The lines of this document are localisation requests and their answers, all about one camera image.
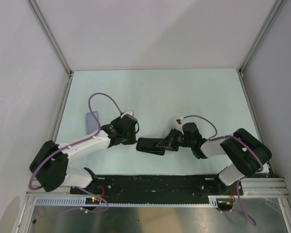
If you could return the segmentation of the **black phone case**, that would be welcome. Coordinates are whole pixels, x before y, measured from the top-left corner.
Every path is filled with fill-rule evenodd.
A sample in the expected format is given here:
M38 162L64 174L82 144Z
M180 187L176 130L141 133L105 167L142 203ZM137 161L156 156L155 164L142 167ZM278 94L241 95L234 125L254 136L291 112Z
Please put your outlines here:
M143 138L140 137L137 141L136 150L139 152L163 156L164 148L158 148L157 144L162 141L162 138Z

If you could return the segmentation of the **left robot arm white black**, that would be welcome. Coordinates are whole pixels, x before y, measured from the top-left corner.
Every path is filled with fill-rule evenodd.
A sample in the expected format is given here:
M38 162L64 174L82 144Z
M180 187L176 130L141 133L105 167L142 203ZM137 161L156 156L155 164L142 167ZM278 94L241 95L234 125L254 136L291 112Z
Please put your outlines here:
M60 186L78 186L88 194L94 193L98 187L94 172L87 167L72 168L72 161L120 144L135 144L137 126L138 121L129 110L77 141L63 144L52 140L45 142L29 166L32 173L29 189L51 192Z

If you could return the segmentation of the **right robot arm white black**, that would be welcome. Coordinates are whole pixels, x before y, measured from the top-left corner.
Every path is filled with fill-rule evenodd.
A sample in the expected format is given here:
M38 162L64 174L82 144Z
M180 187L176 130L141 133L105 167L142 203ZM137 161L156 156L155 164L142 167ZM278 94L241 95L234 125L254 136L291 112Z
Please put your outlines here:
M192 122L172 129L156 147L169 151L178 151L180 147L190 148L197 159L227 155L232 163L219 172L218 180L214 183L215 191L221 195L230 191L236 181L262 172L264 164L272 158L271 151L243 128L231 135L205 139Z

